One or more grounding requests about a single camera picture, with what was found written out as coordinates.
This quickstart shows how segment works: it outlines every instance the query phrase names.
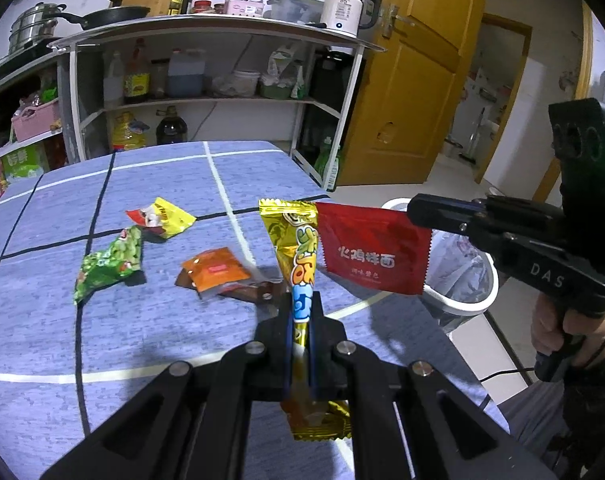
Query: snack wrapper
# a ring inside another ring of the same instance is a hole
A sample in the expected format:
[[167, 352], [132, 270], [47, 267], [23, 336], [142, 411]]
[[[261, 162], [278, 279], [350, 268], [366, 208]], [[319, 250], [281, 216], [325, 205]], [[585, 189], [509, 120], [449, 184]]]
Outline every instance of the snack wrapper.
[[178, 206], [158, 197], [153, 204], [144, 209], [125, 211], [137, 225], [148, 228], [163, 238], [171, 238], [191, 227], [196, 217]]
[[141, 252], [140, 228], [132, 226], [123, 229], [106, 250], [85, 256], [76, 279], [73, 301], [78, 304], [97, 288], [120, 282], [140, 270]]
[[422, 294], [431, 229], [391, 209], [317, 203], [327, 270], [359, 285]]
[[263, 198], [258, 203], [267, 233], [274, 244], [284, 279], [292, 289], [294, 347], [292, 390], [281, 402], [296, 440], [329, 440], [351, 435], [346, 404], [311, 399], [307, 376], [307, 326], [311, 315], [316, 257], [317, 209], [312, 203]]
[[218, 294], [234, 284], [251, 279], [251, 273], [228, 247], [196, 254], [183, 262], [182, 267], [201, 296], [203, 292]]

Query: blue tablecloth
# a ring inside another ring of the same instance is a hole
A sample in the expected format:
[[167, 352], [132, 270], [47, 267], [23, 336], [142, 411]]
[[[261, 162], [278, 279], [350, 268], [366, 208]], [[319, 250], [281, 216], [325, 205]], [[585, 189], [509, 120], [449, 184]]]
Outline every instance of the blue tablecloth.
[[[164, 244], [145, 244], [146, 283], [118, 283], [96, 293], [78, 319], [72, 293], [90, 232], [92, 251], [106, 247], [114, 230], [131, 224], [124, 210], [157, 196], [209, 218]], [[201, 301], [174, 286], [180, 262], [228, 246], [272, 276], [278, 268], [255, 212], [258, 199], [327, 200], [322, 196], [289, 156], [257, 141], [145, 148], [12, 184], [0, 201], [0, 455], [14, 474], [38, 478], [83, 438], [74, 374], [79, 358], [94, 429], [166, 364], [214, 360], [251, 339], [256, 322], [269, 313], [231, 298]], [[485, 399], [418, 298], [363, 288], [322, 268], [316, 289], [326, 313], [368, 305], [341, 319], [350, 339], [391, 362], [428, 360], [476, 404]], [[74, 352], [76, 325], [80, 355]], [[508, 429], [493, 402], [486, 411]], [[294, 442], [279, 406], [257, 403], [245, 476], [351, 479], [346, 444]]]

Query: orange snack bag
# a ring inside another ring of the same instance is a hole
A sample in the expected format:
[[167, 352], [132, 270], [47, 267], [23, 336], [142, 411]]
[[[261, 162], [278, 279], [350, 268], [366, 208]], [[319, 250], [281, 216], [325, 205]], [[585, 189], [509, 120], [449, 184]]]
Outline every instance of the orange snack bag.
[[227, 283], [237, 283], [251, 278], [251, 273], [242, 266], [228, 247], [197, 254], [183, 262], [182, 267], [188, 272], [200, 294], [218, 287], [213, 292], [217, 294], [224, 290], [224, 285]]

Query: metal screw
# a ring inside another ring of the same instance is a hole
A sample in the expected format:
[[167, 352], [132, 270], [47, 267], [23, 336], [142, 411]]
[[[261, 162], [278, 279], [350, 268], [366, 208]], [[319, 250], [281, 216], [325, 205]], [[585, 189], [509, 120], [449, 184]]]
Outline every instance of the metal screw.
[[340, 343], [335, 345], [335, 349], [341, 354], [351, 355], [353, 352], [355, 352], [357, 346], [353, 341], [340, 341]]
[[265, 351], [265, 345], [260, 343], [260, 341], [249, 341], [245, 345], [245, 352], [251, 355], [260, 355]]
[[169, 367], [169, 373], [173, 375], [173, 377], [182, 377], [189, 373], [191, 367], [189, 363], [185, 363], [184, 361], [176, 361], [172, 363]]
[[427, 377], [433, 371], [433, 367], [427, 361], [416, 361], [411, 365], [411, 369], [420, 377]]

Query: human hand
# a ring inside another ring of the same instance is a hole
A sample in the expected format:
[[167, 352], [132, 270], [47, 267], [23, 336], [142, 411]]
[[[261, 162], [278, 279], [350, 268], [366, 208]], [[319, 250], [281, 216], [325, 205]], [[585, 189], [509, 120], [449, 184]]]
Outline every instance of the human hand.
[[[605, 316], [600, 319], [593, 319], [591, 317], [583, 316], [583, 314], [580, 314], [578, 311], [571, 309], [565, 314], [562, 330], [572, 335], [586, 335], [585, 342], [571, 361], [572, 366], [580, 368], [585, 366], [604, 342]], [[553, 351], [560, 350], [564, 342], [557, 319], [556, 307], [544, 294], [538, 296], [538, 301], [536, 302], [535, 310], [533, 312], [533, 319], [531, 321], [531, 342], [533, 343], [534, 348], [544, 355], [549, 355]], [[602, 352], [598, 357], [589, 364], [588, 368], [595, 366], [604, 358], [605, 348], [602, 349]]]

